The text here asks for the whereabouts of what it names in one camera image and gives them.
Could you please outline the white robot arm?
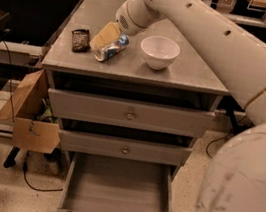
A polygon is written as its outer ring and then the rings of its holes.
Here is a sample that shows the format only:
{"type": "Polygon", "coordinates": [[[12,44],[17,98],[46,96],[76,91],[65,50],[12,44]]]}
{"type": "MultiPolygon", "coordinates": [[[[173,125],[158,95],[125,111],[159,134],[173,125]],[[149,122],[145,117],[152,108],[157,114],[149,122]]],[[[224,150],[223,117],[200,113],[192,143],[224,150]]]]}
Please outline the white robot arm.
{"type": "Polygon", "coordinates": [[[266,212],[266,44],[201,0],[127,0],[116,13],[130,36],[160,18],[179,29],[254,123],[215,154],[195,212],[266,212]]]}

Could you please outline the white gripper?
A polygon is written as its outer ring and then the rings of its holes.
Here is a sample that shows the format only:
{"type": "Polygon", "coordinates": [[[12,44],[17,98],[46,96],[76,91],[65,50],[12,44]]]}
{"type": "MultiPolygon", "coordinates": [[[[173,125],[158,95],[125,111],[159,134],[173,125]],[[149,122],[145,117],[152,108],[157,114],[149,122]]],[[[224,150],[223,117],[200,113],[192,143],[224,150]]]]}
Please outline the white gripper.
{"type": "Polygon", "coordinates": [[[121,31],[126,35],[135,36],[154,22],[163,19],[160,13],[146,5],[143,0],[126,0],[116,11],[115,18],[117,22],[109,22],[90,41],[93,51],[119,40],[121,31]]]}

